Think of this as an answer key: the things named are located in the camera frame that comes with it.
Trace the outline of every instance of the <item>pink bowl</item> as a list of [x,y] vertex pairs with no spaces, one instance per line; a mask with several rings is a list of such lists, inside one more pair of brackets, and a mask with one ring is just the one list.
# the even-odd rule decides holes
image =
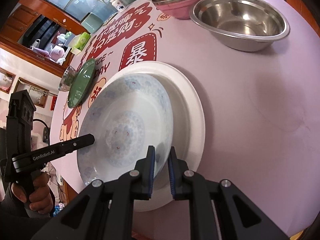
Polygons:
[[173,16],[177,19],[185,20],[190,19],[190,8],[199,1],[200,0],[184,0],[170,4],[155,5],[155,7],[167,15]]

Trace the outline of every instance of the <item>wooden cabinet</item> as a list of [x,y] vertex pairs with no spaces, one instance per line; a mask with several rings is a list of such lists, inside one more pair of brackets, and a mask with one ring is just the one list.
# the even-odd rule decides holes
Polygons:
[[46,16],[75,35],[87,32],[80,22],[45,0],[20,0],[19,3]]
[[38,16],[38,12],[24,5],[20,5],[13,14],[9,16],[0,31],[0,35],[17,42]]
[[290,4],[310,24],[310,26],[320,37],[319,26],[304,2],[302,0],[286,0],[286,2]]

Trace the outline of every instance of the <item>human hand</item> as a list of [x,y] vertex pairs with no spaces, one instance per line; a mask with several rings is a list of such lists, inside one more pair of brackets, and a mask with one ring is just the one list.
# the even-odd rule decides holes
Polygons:
[[[30,209],[37,211],[39,214],[48,214],[53,208],[52,197],[48,186],[49,175],[41,172],[41,175],[35,178],[33,186],[35,191],[29,196]],[[26,203],[27,197],[22,187],[17,183],[12,183],[11,190],[13,194],[23,203]]]

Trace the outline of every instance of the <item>white plate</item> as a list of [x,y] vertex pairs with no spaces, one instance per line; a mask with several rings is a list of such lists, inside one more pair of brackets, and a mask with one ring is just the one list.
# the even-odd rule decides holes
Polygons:
[[[205,137],[205,122],[202,105],[191,82],[176,68],[158,61],[142,61],[122,69],[112,76],[106,85],[127,74],[152,75],[167,91],[173,112],[173,139],[177,157],[187,162],[190,170],[198,169]],[[134,210],[154,210],[172,201],[168,165],[156,177],[152,197],[148,201],[136,200]]]
[[129,74],[102,90],[90,106],[79,136],[91,133],[95,143],[77,150],[83,182],[118,179],[156,148],[154,176],[169,156],[173,116],[169,96],[154,77]]

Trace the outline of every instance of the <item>table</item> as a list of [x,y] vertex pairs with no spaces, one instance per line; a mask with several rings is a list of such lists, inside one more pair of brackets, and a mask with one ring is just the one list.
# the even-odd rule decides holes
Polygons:
[[[62,125],[68,93],[59,93],[51,142],[76,135],[91,101],[119,69],[140,60],[168,63],[189,78],[204,108],[198,172],[230,179],[289,236],[306,228],[320,210],[320,39],[285,1],[265,1],[285,15],[291,33],[256,53],[230,49],[190,20],[135,1],[130,17],[118,15],[117,25],[102,27],[74,57],[74,67],[97,59],[95,85],[64,121],[69,126]],[[84,187],[76,153],[52,163],[77,192]],[[188,229],[184,201],[134,214],[133,230],[152,239],[189,239]]]

